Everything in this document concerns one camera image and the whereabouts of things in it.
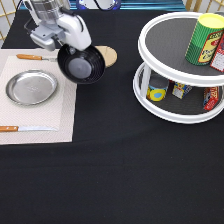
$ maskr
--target white placemat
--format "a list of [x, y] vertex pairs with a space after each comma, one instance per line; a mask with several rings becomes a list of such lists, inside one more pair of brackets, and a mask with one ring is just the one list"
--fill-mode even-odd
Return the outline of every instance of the white placemat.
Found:
[[[17, 59], [15, 55], [18, 53], [57, 57], [57, 51], [48, 52], [44, 49], [0, 50], [0, 72], [4, 67], [0, 76], [0, 125], [50, 126], [58, 131], [0, 133], [0, 144], [72, 141], [77, 85], [64, 77], [57, 63]], [[57, 91], [49, 100], [39, 105], [16, 105], [5, 95], [5, 86], [11, 77], [29, 69], [52, 73], [58, 80]]]

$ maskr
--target knife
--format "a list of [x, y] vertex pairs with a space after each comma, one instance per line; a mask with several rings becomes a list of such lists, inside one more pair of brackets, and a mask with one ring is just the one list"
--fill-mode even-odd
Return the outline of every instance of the knife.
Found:
[[44, 58], [42, 56], [36, 56], [36, 55], [28, 55], [28, 54], [17, 54], [17, 58], [19, 59], [28, 59], [28, 60], [48, 60], [51, 62], [57, 62], [57, 58]]
[[0, 132], [17, 131], [57, 131], [57, 129], [45, 126], [0, 126]]

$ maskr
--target knife handle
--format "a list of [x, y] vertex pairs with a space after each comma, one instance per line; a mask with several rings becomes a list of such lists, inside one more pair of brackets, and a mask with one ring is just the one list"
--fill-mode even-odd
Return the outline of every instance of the knife handle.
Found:
[[28, 59], [28, 60], [42, 60], [41, 56], [36, 55], [28, 55], [28, 54], [17, 54], [17, 58], [19, 59]]
[[0, 132], [16, 132], [18, 129], [18, 126], [0, 126]]

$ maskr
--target metal plate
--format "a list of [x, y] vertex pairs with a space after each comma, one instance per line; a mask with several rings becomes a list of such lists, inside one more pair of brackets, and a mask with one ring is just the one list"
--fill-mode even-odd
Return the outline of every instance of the metal plate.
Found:
[[57, 87], [57, 79], [42, 70], [19, 73], [9, 80], [7, 96], [15, 103], [34, 105], [47, 100]]

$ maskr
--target food can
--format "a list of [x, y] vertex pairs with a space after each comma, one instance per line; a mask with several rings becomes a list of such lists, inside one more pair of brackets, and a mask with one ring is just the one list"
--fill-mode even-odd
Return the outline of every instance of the food can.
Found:
[[164, 99], [168, 86], [168, 79], [152, 71], [149, 80], [147, 98], [152, 101], [160, 101]]
[[185, 58], [194, 65], [208, 64], [224, 30], [224, 17], [205, 13], [199, 16]]

